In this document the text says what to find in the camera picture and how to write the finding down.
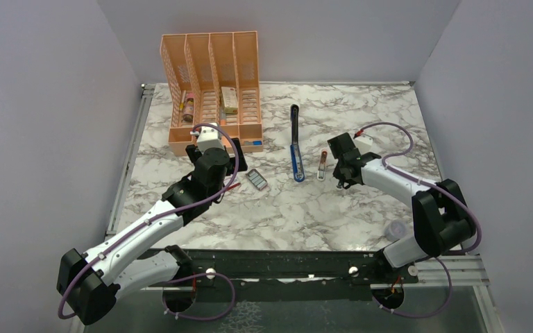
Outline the staple tray with staples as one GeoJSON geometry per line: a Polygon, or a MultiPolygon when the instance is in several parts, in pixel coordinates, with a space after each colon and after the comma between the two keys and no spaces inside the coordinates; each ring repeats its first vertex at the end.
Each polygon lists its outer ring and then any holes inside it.
{"type": "Polygon", "coordinates": [[[262,191],[268,186],[266,178],[256,169],[249,170],[246,177],[258,191],[262,191]]]}

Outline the red staple box sleeve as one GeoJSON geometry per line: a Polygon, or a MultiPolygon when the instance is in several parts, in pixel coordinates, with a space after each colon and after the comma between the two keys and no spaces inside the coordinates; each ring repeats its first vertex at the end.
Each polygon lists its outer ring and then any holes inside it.
{"type": "Polygon", "coordinates": [[[227,187],[227,190],[226,190],[226,191],[230,191],[230,190],[232,190],[232,189],[234,189],[234,188],[236,188],[236,187],[239,187],[240,185],[241,185],[240,182],[236,182],[235,184],[233,184],[233,185],[227,187]]]}

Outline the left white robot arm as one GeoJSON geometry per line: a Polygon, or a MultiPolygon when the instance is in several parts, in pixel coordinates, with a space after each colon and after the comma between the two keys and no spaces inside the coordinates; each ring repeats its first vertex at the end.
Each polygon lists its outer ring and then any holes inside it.
{"type": "Polygon", "coordinates": [[[157,282],[183,284],[190,266],[175,255],[140,260],[152,245],[218,203],[237,174],[247,171],[242,144],[214,123],[192,128],[192,172],[170,185],[136,222],[84,252],[68,250],[60,260],[56,289],[58,318],[76,317],[84,325],[102,319],[122,296],[157,282]]]}

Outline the pink eraser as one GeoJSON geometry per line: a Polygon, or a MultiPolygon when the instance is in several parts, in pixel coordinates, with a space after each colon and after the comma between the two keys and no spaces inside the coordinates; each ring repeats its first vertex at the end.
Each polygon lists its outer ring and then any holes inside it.
{"type": "Polygon", "coordinates": [[[316,178],[319,181],[325,180],[327,156],[328,156],[327,150],[322,150],[320,154],[319,165],[318,165],[317,175],[316,175],[316,178]]]}

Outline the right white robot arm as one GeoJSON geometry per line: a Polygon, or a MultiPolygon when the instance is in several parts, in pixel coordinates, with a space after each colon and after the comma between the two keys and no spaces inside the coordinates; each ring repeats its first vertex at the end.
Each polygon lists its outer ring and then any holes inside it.
{"type": "Polygon", "coordinates": [[[443,255],[478,236],[477,224],[455,181],[433,182],[394,168],[376,153],[361,152],[348,133],[329,139],[328,146],[337,160],[333,176],[340,188],[373,187],[412,211],[413,232],[374,255],[373,274],[379,281],[390,282],[400,268],[443,255]]]}

